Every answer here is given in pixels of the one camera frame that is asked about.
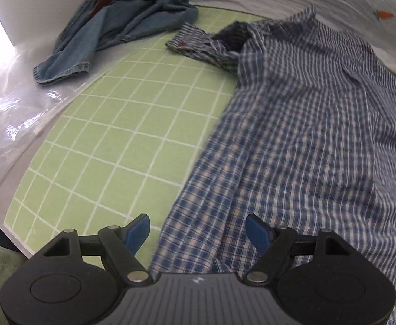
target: shirt sleeve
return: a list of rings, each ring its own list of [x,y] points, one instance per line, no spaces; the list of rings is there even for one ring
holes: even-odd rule
[[[186,23],[166,46],[180,54],[237,74],[241,47],[249,38],[247,23],[235,22],[216,34]]]

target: orange print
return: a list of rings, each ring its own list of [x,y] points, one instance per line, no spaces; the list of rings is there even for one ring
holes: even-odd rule
[[[374,15],[377,16],[378,19],[386,20],[395,17],[393,13],[386,12],[386,11],[375,11]]]

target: denim sleeve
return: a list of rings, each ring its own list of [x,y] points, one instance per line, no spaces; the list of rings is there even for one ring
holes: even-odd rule
[[[237,74],[240,48],[227,43],[227,38],[219,38],[221,33],[233,25],[235,23],[219,33],[207,34],[202,29],[186,23],[166,46],[184,56],[208,62],[229,73]],[[226,34],[232,35],[232,33],[223,33],[222,37]]]

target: metal screw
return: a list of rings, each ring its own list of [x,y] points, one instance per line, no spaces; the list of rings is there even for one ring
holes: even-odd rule
[[[252,271],[246,278],[253,283],[263,283],[266,282],[269,277],[261,271]]]
[[[145,271],[132,271],[127,275],[127,278],[133,282],[144,282],[148,277]]]

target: green cutting mat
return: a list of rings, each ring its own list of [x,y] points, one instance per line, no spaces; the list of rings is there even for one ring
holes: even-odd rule
[[[216,32],[259,17],[200,8]],[[231,99],[235,77],[167,50],[175,33],[148,43],[79,95],[25,173],[6,226],[32,251],[74,228],[95,234],[141,213],[151,233],[137,254],[148,266],[160,228]],[[87,259],[100,265],[100,258]]]

